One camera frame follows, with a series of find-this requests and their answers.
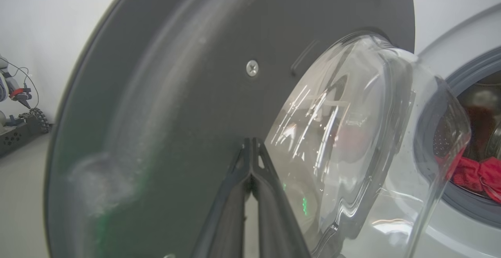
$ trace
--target laundry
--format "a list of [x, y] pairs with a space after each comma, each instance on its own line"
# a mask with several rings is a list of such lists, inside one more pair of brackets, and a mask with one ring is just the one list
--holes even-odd
[[501, 160], [494, 157], [476, 162], [462, 157], [452, 181], [475, 192], [485, 192], [492, 200], [501, 203]]

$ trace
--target washing machine door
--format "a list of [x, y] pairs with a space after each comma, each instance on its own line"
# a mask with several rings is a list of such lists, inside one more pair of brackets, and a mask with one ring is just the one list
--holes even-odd
[[[333, 226], [336, 253], [410, 255], [467, 139], [413, 46], [412, 0], [116, 0], [52, 140], [51, 256], [189, 257], [245, 137], [269, 147], [312, 256], [333, 254]], [[453, 144], [433, 177], [412, 158], [424, 106]]]

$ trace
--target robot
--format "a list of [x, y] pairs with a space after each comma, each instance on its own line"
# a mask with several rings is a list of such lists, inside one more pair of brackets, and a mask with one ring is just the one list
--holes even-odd
[[9, 61], [0, 54], [0, 101], [5, 101], [10, 97], [13, 101], [19, 101], [22, 105], [31, 109], [28, 100], [32, 98], [31, 89], [26, 87], [21, 88], [18, 82], [9, 74], [7, 67]]

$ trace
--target door glass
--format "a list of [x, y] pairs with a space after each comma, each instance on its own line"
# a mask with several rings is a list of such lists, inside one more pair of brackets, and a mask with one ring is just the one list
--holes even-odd
[[[415, 137], [423, 108], [452, 144], [430, 163], [414, 157], [433, 155], [433, 141]], [[265, 143], [312, 257], [409, 257], [469, 135], [441, 78], [357, 33], [313, 63]]]

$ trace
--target gray plastic surface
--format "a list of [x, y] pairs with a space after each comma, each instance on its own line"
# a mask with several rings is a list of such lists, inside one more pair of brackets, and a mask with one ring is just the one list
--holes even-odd
[[189, 256], [241, 139], [264, 139], [308, 67], [358, 30], [412, 52], [412, 0], [117, 0], [50, 148], [52, 257]]
[[446, 81], [458, 96], [474, 83], [500, 70], [501, 48], [497, 48], [461, 67]]

